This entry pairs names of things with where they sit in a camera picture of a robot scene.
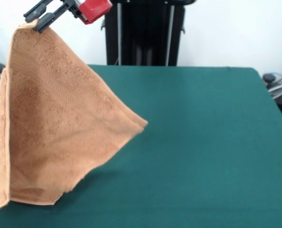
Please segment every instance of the orange towel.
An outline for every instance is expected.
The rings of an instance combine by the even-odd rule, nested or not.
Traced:
[[[147,125],[36,23],[15,31],[0,79],[0,208],[53,205]]]

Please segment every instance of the towel fold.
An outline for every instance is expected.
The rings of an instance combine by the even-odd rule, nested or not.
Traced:
[[[0,79],[0,208],[55,204],[147,125],[36,23],[15,31]]]

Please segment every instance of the black stand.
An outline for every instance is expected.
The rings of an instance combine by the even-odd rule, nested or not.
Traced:
[[[176,66],[184,5],[195,0],[111,0],[105,15],[107,64]]]

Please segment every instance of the black machine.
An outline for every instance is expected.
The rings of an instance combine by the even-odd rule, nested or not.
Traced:
[[[107,64],[176,66],[185,5],[195,0],[111,0],[105,15]]]
[[[108,65],[176,66],[184,6],[196,0],[61,0],[42,16],[52,1],[41,0],[24,14],[26,22],[39,19],[39,33],[67,10],[85,24],[105,15]]]
[[[263,75],[263,80],[282,113],[282,78],[276,80],[276,76],[274,74],[265,74]]]

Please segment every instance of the green tablecloth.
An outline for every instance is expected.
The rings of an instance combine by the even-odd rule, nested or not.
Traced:
[[[148,127],[55,206],[11,202],[0,228],[282,228],[282,115],[254,70],[93,69]]]

